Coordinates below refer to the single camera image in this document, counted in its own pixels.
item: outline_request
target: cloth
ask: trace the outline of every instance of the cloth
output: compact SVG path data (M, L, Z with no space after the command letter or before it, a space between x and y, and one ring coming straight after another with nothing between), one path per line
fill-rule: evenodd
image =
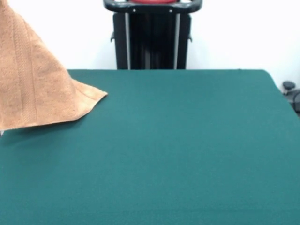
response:
M72 79L6 0L0 0L0 59L0 130L77 120L107 95Z

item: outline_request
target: black equipment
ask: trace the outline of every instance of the black equipment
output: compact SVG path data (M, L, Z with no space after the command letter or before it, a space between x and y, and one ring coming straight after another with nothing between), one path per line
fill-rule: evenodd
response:
M117 69L185 69L191 18L202 0L104 0L113 15Z

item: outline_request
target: black handle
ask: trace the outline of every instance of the black handle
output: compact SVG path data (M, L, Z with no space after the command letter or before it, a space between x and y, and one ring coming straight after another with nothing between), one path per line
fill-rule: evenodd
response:
M119 13L193 13L202 7L202 0L170 4L142 4L130 1L117 2L114 0L103 0L103 3L108 10Z

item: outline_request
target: green table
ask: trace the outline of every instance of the green table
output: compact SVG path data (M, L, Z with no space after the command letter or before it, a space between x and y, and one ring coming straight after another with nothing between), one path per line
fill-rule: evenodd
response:
M0 225L300 224L300 123L260 70L87 71L76 122L0 140Z

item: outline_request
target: fabric surface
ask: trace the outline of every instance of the fabric surface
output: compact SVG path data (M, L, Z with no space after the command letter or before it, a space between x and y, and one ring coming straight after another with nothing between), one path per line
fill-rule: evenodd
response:
M0 130L76 120L107 94L72 80L6 0L0 0L0 59Z
M5 132L1 225L300 224L300 122L267 73L70 74L110 95Z

